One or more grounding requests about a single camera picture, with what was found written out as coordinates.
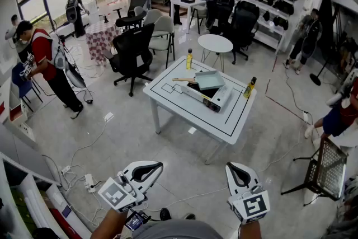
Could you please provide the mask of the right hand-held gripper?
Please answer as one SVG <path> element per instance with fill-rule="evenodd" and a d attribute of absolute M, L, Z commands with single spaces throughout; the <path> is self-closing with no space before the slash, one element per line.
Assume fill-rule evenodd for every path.
<path fill-rule="evenodd" d="M 228 162 L 225 170 L 231 193 L 238 193 L 241 187 L 258 184 L 256 172 L 241 163 Z M 230 196 L 228 204 L 241 223 L 258 221 L 270 211 L 268 191 L 263 190 L 260 186 L 255 186 L 241 195 Z"/>

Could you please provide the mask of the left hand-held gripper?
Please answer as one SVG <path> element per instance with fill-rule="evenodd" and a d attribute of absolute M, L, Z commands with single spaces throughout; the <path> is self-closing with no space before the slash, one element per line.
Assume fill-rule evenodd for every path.
<path fill-rule="evenodd" d="M 153 186 L 163 171 L 163 163 L 135 161 L 117 176 L 110 177 L 99 189 L 98 195 L 115 211 L 122 213 L 147 200 L 142 190 Z"/>

